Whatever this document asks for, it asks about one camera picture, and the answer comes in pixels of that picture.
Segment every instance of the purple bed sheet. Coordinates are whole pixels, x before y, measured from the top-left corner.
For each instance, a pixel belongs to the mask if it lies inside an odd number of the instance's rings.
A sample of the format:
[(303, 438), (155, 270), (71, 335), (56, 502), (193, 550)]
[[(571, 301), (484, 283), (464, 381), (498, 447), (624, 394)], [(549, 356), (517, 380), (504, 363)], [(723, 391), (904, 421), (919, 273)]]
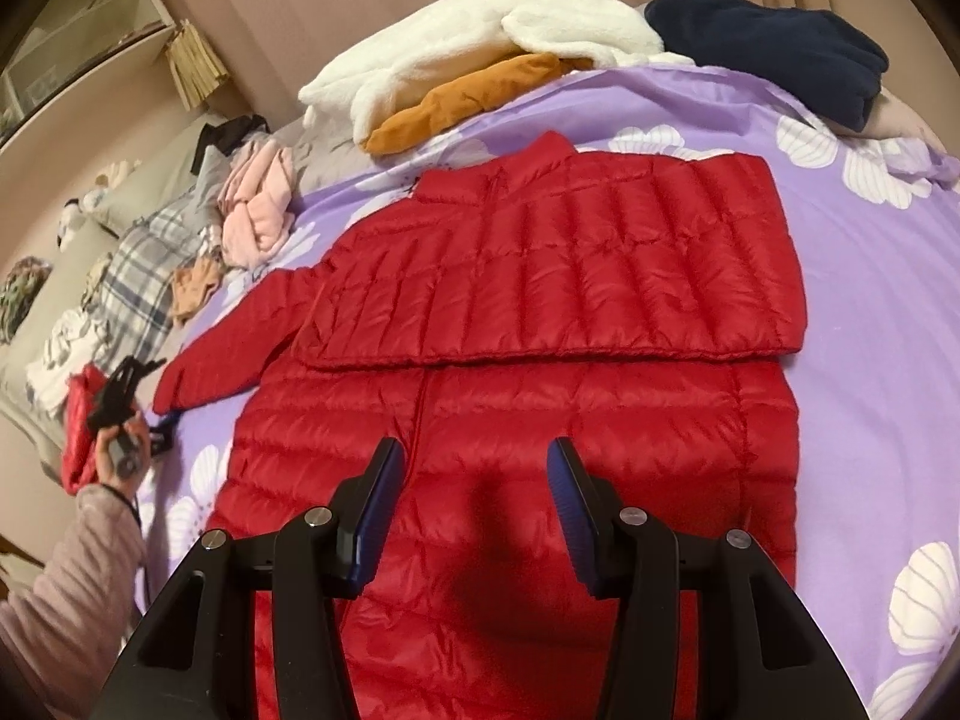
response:
[[(264, 272), (320, 260), (344, 228), (546, 130), (581, 151), (763, 157), (784, 201), (808, 297), (786, 361), (800, 404), (798, 593), (874, 720), (899, 720), (960, 628), (960, 162), (914, 140), (843, 141), (753, 76), (647, 67), (573, 74), (471, 119), (382, 170), (309, 194), (290, 242), (229, 276), (186, 343)], [(186, 413), (141, 496), (157, 591), (208, 518), (249, 394)]]

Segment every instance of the navy blue garment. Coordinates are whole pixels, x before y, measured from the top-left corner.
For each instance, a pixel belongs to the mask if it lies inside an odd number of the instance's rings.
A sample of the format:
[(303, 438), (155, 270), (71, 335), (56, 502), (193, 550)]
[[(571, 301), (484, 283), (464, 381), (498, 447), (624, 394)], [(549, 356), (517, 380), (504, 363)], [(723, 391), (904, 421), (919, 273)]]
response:
[(773, 81), (813, 113), (861, 132), (890, 67), (883, 49), (829, 10), (747, 0), (654, 0), (644, 15), (669, 52)]

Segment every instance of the stuffed toy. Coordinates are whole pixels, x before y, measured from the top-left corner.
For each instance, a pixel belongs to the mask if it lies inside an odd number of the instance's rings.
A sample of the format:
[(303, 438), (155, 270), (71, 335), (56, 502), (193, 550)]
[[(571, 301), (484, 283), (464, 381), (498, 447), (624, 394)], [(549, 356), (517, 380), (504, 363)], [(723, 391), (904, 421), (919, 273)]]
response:
[(107, 193), (120, 186), (138, 167), (140, 167), (140, 160), (138, 159), (133, 163), (124, 159), (104, 167), (93, 180), (93, 189), (80, 198), (80, 210), (85, 214), (93, 213), (93, 210), (100, 205)]
[(74, 197), (66, 201), (64, 210), (56, 225), (56, 248), (66, 251), (77, 230), (83, 226), (83, 211), (80, 210), (80, 201)]

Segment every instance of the screw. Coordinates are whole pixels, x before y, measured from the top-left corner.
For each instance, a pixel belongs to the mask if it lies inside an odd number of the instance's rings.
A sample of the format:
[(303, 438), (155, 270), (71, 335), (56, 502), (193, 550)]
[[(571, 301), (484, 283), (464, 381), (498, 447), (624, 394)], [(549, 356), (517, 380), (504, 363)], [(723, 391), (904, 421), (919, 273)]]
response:
[(309, 512), (304, 514), (304, 519), (306, 524), (311, 528), (316, 528), (320, 525), (325, 525), (333, 519), (333, 512), (330, 511), (325, 506), (318, 506), (315, 509), (310, 509)]
[(227, 534), (223, 531), (207, 531), (200, 539), (203, 549), (220, 549), (227, 543)]
[(746, 549), (754, 540), (750, 538), (750, 533), (734, 530), (727, 533), (727, 543), (736, 549)]
[(620, 519), (628, 525), (642, 525), (647, 521), (647, 512), (635, 506), (628, 506), (620, 510)]

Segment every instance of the jacket quilted panel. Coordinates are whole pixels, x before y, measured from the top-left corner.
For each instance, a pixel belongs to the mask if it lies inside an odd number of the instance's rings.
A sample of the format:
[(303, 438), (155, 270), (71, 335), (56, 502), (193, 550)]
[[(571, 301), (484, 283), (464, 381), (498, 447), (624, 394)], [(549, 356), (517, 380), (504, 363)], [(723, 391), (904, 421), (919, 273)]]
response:
[[(268, 276), (171, 363), (155, 409), (260, 384), (210, 521), (234, 536), (328, 500), (381, 436), (403, 443), (380, 570), (341, 610), (363, 717), (587, 718), (616, 609), (574, 578), (546, 446), (572, 437), (674, 528), (749, 527), (792, 578), (797, 408), (776, 355), (804, 328), (762, 161), (577, 154), (548, 134), (426, 173), (314, 269)], [(270, 718), (267, 599), (258, 620)]]

